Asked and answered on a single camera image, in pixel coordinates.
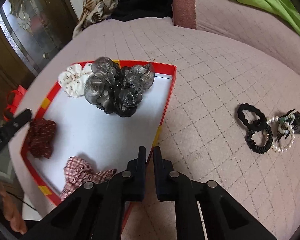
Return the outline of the person's left hand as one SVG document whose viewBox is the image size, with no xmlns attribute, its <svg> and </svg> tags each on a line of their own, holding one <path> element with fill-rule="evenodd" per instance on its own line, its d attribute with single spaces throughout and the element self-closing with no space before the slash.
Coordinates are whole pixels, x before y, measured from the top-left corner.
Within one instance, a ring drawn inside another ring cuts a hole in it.
<svg viewBox="0 0 300 240">
<path fill-rule="evenodd" d="M 0 210 L 3 212 L 5 219 L 10 223 L 10 227 L 14 232 L 24 235 L 27 232 L 25 221 L 22 219 L 17 206 L 13 199 L 6 192 L 2 182 L 0 181 Z"/>
</svg>

